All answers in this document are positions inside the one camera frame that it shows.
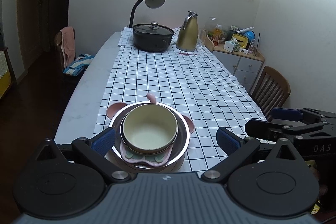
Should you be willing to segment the large white deep plate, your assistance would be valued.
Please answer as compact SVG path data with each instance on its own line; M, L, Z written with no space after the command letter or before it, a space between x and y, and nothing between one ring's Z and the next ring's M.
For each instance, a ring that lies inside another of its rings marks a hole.
M113 151L109 151L105 158L112 162L117 167L121 168L122 170L129 172L129 173L139 173L139 172L146 172L146 173L176 173L180 170L183 165L184 158L179 159L177 162L162 166L162 167L152 167L146 164L129 164L124 162L120 159Z

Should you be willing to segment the pink bear-shaped plate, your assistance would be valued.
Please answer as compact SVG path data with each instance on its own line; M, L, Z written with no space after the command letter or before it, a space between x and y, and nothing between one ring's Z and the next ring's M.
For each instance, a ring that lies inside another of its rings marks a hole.
M111 120L115 114L125 106L127 106L125 102L116 102L110 105L106 110L107 117ZM183 118L187 121L189 132L192 134L195 131L194 122L188 116L183 115Z

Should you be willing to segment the large stainless steel bowl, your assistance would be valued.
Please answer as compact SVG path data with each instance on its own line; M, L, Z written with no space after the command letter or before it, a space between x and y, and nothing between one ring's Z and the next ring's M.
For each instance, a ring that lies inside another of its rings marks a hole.
M184 158L190 142L187 121L162 103L136 102L119 110L109 127L116 132L111 148L129 164L162 167Z

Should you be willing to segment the right wooden chair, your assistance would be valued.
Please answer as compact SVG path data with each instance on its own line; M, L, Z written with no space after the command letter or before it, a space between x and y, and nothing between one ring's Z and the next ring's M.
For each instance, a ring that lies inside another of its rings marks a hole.
M276 69L265 66L252 92L251 98L261 109L267 121L271 121L274 107L282 107L290 96L290 84Z

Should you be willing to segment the wooden chair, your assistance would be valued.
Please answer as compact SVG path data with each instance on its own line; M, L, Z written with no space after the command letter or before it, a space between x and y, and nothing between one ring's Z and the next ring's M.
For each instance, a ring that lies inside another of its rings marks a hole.
M75 60L75 29L64 27L55 36L55 46L59 54L60 67L64 71Z
M251 98L261 109L267 121L271 121L274 107L282 107L290 96L290 84L276 69L265 66L252 92Z

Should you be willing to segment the grey corner cabinet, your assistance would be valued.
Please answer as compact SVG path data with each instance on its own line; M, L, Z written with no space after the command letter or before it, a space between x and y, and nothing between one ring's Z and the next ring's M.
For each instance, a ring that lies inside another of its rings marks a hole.
M222 46L214 47L213 54L250 93L264 64L264 56L260 52L257 52L256 56L243 52L228 52Z

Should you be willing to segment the white checked tablecloth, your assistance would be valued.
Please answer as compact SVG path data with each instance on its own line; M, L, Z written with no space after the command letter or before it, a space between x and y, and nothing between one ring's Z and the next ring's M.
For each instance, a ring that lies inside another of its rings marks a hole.
M250 119L264 120L260 108L221 62L203 45L197 56L179 55L176 46L162 53L147 53L133 45L130 32L123 32L119 53L106 83L95 133L107 128L107 108L115 102L128 104L146 100L147 93L191 118L191 135L183 172L203 172L226 158L217 145L216 133L225 127L239 137Z

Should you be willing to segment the white tissue box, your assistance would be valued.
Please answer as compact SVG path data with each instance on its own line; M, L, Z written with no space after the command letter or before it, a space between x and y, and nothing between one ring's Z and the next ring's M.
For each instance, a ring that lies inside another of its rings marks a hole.
M240 44L236 40L227 40L223 48L228 52L238 52L240 50Z

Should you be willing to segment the yellow container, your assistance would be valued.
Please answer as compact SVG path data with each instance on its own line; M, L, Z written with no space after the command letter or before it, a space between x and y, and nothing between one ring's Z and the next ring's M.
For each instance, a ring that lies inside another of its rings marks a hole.
M235 39L242 49L245 49L249 42L249 39L246 36L238 33L234 33L232 39Z

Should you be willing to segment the orange juice bottle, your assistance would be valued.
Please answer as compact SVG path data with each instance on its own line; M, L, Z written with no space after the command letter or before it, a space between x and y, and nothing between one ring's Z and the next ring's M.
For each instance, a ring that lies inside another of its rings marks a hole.
M216 27L214 28L213 32L213 44L214 46L218 46L218 44L221 41L222 37L222 26L220 24L217 24Z

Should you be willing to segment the clear glass dome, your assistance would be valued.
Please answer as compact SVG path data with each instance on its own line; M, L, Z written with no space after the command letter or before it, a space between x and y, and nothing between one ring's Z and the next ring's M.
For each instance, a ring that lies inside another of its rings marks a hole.
M206 20L204 30L205 30L205 32L206 32L206 34L208 35L209 38L211 36L213 36L214 30L215 30L217 25L218 25L217 18L210 17Z

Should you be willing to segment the gold thermos jug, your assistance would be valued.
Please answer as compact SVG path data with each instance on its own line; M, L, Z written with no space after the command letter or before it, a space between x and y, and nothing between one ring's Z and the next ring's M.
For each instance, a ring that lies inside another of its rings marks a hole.
M177 38L176 46L179 50L185 52L193 52L198 42L198 14L194 11L189 11L181 26Z

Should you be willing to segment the pink towel on chair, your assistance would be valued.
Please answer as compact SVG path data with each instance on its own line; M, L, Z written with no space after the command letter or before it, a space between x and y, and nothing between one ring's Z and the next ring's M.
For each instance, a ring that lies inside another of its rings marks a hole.
M75 59L75 32L71 26L61 29L62 43L61 49L63 53L64 68L68 67Z

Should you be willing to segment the cream quilted bag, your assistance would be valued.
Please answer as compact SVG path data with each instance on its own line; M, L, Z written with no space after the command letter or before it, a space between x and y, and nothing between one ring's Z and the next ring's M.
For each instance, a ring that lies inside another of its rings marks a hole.
M0 98L5 94L11 84L10 70L7 64L5 51L0 54Z

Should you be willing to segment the grey desk lamp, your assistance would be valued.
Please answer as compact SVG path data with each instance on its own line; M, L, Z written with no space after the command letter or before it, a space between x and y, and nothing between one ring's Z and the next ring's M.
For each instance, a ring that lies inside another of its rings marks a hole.
M137 7L144 2L145 5L150 8L150 9L157 9L160 8L161 6L163 6L163 4L165 3L166 0L138 0L130 13L130 19L129 19L129 27L132 28L133 27L133 22L134 22L134 15L135 15L135 11L137 9Z

